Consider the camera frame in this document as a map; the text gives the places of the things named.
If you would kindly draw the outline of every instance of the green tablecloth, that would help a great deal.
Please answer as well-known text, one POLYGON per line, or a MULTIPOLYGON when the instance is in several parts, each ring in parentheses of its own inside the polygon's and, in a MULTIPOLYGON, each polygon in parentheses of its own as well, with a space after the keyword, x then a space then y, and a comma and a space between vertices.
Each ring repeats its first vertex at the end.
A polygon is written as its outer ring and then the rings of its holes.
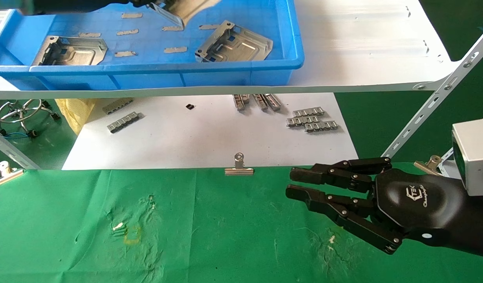
POLYGON ((388 256, 310 213, 288 172, 28 171, 0 186, 0 283, 483 282, 482 257, 411 240, 388 256))

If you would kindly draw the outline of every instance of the robotic hand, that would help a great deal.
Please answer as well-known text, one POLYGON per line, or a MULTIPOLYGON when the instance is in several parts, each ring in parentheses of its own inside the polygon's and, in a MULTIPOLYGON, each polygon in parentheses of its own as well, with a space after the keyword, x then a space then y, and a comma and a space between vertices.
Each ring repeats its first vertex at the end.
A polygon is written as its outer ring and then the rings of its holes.
POLYGON ((470 197, 460 179, 408 174, 392 169, 389 158, 293 168, 290 179, 367 193, 367 199, 351 198, 293 184, 286 190, 387 254, 411 239, 483 256, 483 196, 470 197))

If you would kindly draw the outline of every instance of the yellow plastic bag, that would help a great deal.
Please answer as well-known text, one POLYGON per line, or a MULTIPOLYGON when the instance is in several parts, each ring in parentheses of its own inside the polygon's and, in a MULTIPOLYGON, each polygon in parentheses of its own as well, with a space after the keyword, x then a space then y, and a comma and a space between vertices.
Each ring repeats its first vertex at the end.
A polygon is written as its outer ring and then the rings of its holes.
POLYGON ((55 102, 58 104, 60 112, 64 115, 65 120, 67 120, 71 129, 78 135, 84 124, 86 124, 97 99, 69 98, 55 99, 55 102))

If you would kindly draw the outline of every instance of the white bracket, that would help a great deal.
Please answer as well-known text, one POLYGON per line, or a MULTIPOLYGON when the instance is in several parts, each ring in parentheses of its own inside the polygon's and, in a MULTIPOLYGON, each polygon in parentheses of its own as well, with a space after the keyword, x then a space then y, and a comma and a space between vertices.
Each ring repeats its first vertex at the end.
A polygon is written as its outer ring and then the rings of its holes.
POLYGON ((19 149, 12 145, 0 134, 0 151, 6 154, 9 158, 18 163, 23 169, 41 169, 39 165, 35 164, 30 158, 23 154, 19 149))
POLYGON ((406 141, 416 132, 425 120, 439 107, 446 97, 453 91, 464 77, 473 69, 483 57, 483 34, 466 53, 460 65, 452 72, 442 85, 421 106, 416 115, 403 128, 396 139, 382 154, 382 157, 392 158, 406 141))

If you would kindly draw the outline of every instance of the blue plastic tray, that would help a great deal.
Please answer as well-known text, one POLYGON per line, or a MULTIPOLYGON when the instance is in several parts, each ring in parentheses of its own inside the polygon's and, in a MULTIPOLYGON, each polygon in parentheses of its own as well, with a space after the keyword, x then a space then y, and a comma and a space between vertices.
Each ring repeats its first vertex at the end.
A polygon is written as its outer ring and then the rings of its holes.
POLYGON ((85 14, 24 17, 12 11, 0 33, 0 76, 21 90, 118 90, 177 86, 282 86, 304 63, 293 0, 223 0, 197 14, 184 31, 162 31, 171 24, 151 9, 109 5, 85 14), (121 18, 143 13, 142 18, 121 18), (200 25, 224 20, 273 40, 264 61, 203 62, 194 52, 214 30, 200 25), (139 29, 117 36, 118 31, 139 29), (97 66, 30 66, 48 35, 77 37, 101 33, 109 50, 97 66), (184 53, 165 48, 187 46, 184 53), (135 51, 137 56, 114 57, 135 51))

